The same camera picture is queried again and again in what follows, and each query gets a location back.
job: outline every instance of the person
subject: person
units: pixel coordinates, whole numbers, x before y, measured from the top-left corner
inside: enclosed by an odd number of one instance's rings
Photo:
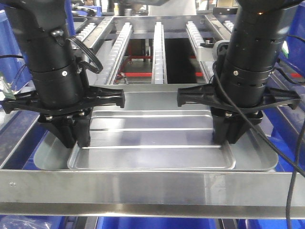
[[[169,0],[162,6],[149,6],[149,15],[196,15],[195,0]],[[167,83],[197,83],[191,54],[188,39],[165,39]]]
[[[93,0],[84,0],[85,6],[93,6],[94,2]]]

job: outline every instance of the stainless steel frame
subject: stainless steel frame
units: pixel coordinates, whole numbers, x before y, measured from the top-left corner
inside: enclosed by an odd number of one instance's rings
[[[133,38],[152,38],[157,21],[163,23],[166,38],[187,38],[187,21],[201,34],[229,38],[211,15],[114,18],[108,38],[116,37],[126,22],[134,27]],[[156,91],[163,90],[156,85]],[[276,172],[3,169],[0,214],[282,219],[290,177]],[[293,218],[305,219],[304,189],[305,179],[297,175]]]

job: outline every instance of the robotic arm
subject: robotic arm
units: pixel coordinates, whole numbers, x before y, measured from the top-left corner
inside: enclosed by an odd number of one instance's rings
[[[300,102],[296,92],[268,88],[283,42],[294,18],[299,0],[238,0],[235,27],[229,45],[222,47],[214,63],[214,74],[228,97],[252,124],[263,118],[261,110]],[[236,141],[250,128],[230,105],[217,81],[203,86],[179,89],[178,105],[196,102],[211,106],[216,143]]]
[[[36,91],[6,99],[2,106],[12,110],[39,112],[39,122],[56,135],[66,147],[78,141],[80,147],[90,142],[89,124],[92,107],[108,103],[124,106],[122,90],[90,87],[82,53],[71,48],[64,0],[0,0],[32,74]],[[86,50],[90,59],[95,57]],[[102,64],[96,60],[97,71]]]

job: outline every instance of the black cylinder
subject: black cylinder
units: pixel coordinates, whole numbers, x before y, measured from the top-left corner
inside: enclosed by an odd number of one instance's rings
[[[260,103],[296,9],[297,6],[268,12],[239,9],[220,75],[225,91],[239,107]],[[219,89],[217,93],[226,101]]]
[[[45,107],[61,108],[77,103],[82,96],[81,78],[75,77],[76,63],[47,73],[31,71],[38,96]]]
[[[17,1],[5,11],[42,104],[59,109],[78,102],[84,92],[71,45],[59,44],[51,35],[61,30],[64,40],[69,36],[64,0]]]

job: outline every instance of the black mount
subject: black mount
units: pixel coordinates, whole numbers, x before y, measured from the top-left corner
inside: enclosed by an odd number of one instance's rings
[[[211,107],[214,133],[213,140],[222,144],[225,140],[236,143],[250,128],[234,107],[225,103],[216,94],[216,83],[205,84],[190,88],[179,88],[177,95],[178,106],[187,102],[204,104]],[[263,119],[261,110],[287,105],[296,109],[301,98],[295,91],[285,91],[276,88],[265,88],[261,103],[251,108],[240,108],[252,124],[260,124]]]
[[[18,94],[16,100],[1,101],[7,114],[13,110],[39,112],[38,122],[58,137],[67,148],[74,147],[76,141],[79,147],[89,145],[92,107],[105,104],[116,104],[124,108],[123,90],[91,86],[79,102],[62,109],[45,108],[36,91]]]

